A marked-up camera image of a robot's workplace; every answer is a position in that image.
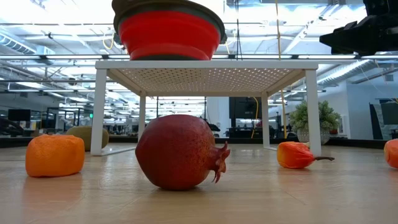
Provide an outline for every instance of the orange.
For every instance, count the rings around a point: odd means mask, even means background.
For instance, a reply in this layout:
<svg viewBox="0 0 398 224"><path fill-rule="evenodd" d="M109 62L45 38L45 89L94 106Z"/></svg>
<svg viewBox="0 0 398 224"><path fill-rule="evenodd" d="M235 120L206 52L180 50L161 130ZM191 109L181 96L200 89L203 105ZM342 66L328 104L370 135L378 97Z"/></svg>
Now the orange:
<svg viewBox="0 0 398 224"><path fill-rule="evenodd" d="M398 139L386 143L384 157L391 167L398 168Z"/></svg>
<svg viewBox="0 0 398 224"><path fill-rule="evenodd" d="M81 138L42 135L29 143L25 168L31 177L63 177L80 172L84 160L85 143Z"/></svg>

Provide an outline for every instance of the potted plant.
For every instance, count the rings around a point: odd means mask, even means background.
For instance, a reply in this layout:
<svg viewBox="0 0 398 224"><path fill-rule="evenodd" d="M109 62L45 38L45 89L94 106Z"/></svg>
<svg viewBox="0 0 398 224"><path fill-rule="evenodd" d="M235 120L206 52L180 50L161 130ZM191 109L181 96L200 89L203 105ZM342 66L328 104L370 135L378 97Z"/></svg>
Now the potted plant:
<svg viewBox="0 0 398 224"><path fill-rule="evenodd" d="M326 144L330 139L330 131L338 128L340 115L329 107L327 101L319 102L319 122L321 131L321 143ZM300 142L309 142L307 102L296 106L296 110L290 114L290 122L296 131Z"/></svg>

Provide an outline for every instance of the red pomegranate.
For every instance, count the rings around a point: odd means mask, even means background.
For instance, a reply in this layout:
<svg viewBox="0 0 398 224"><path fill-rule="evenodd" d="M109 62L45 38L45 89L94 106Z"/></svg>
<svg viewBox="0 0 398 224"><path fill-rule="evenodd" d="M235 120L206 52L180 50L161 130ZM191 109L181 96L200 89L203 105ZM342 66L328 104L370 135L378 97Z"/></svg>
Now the red pomegranate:
<svg viewBox="0 0 398 224"><path fill-rule="evenodd" d="M154 119L140 138L136 156L142 171L156 186L188 190L202 183L211 170L216 183L226 172L227 143L219 149L207 123L189 115Z"/></svg>

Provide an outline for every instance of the green plant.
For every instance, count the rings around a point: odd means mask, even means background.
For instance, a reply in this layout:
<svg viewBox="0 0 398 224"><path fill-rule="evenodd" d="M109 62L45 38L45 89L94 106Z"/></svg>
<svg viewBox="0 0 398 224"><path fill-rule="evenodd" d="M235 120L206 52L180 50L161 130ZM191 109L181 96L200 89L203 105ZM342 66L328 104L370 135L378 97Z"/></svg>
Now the green plant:
<svg viewBox="0 0 398 224"><path fill-rule="evenodd" d="M339 126L340 115L329 107L327 101L319 102L319 122L320 127L326 130L334 130ZM296 110L290 114L290 122L294 130L308 130L308 111L307 102L303 101L296 106Z"/></svg>

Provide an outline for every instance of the persimmon stem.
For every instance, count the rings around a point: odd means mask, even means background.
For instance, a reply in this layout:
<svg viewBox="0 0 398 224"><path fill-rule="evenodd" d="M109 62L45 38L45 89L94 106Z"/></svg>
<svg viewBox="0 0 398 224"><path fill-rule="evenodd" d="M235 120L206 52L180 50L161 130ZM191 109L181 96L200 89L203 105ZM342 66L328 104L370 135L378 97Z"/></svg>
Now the persimmon stem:
<svg viewBox="0 0 398 224"><path fill-rule="evenodd" d="M320 157L316 157L315 158L316 161L325 160L325 159L330 160L330 161L334 161L335 160L335 158L333 158L333 157L325 157L325 156L320 156Z"/></svg>

